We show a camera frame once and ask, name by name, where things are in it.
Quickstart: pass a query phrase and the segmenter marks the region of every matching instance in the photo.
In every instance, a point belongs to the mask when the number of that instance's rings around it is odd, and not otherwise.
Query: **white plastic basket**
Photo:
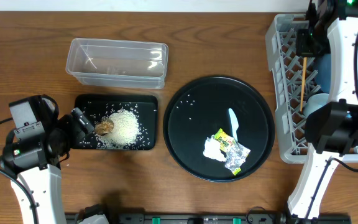
[[[289,164],[304,163],[307,142],[304,137],[306,118],[300,113],[301,76],[303,66],[301,57],[295,55],[296,31],[306,29],[308,21],[304,14],[278,14],[270,25],[266,36],[268,68],[273,74],[277,109],[275,123],[280,157]],[[307,67],[313,65],[314,58],[308,58]],[[305,85],[306,101],[320,86],[313,78],[316,70],[307,70]],[[358,146],[353,154],[345,155],[344,162],[358,162]]]

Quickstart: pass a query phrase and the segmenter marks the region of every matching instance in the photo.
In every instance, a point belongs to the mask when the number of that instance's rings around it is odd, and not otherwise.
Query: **wooden stick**
[[[302,71],[302,91],[301,91],[301,108],[300,111],[302,112],[303,108],[303,96],[305,95],[305,78],[306,78],[306,64],[307,64],[308,58],[303,58],[303,71]]]

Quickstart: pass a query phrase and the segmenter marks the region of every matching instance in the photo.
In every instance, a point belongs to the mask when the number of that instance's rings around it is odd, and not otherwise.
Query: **black rectangular tray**
[[[130,111],[130,108],[135,109],[134,114],[139,115],[138,123],[144,138],[142,141],[137,141],[134,146],[123,150],[150,150],[155,146],[158,101],[154,96],[84,94],[77,96],[74,107],[82,110],[94,125],[101,122],[103,116],[111,115],[113,113],[111,110],[117,111],[124,108]],[[84,143],[77,144],[73,148],[98,149],[95,135],[95,133],[88,135],[84,138]]]

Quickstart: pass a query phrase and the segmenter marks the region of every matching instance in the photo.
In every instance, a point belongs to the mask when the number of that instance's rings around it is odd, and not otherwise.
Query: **wooden table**
[[[217,184],[193,177],[171,157],[162,134],[173,94],[195,78],[231,75],[254,86],[272,113],[275,92],[267,68],[265,34],[274,14],[0,12],[0,120],[8,103],[31,95],[56,99],[67,114],[82,93],[143,94],[158,98],[158,137],[151,151],[71,151],[62,168],[66,212],[107,203],[113,212],[144,208],[165,213],[244,213],[259,205],[282,210],[302,165],[284,163],[275,141],[269,159],[251,176]],[[169,46],[162,90],[81,85],[65,71],[75,37],[163,42]],[[0,155],[13,123],[0,125]],[[358,174],[337,168],[321,212],[348,212],[358,223]],[[9,181],[0,175],[0,223],[22,223]]]

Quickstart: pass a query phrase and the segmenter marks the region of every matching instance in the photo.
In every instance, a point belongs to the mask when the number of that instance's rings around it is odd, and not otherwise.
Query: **clear plastic container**
[[[161,89],[167,63],[166,44],[75,38],[66,71],[84,85]]]

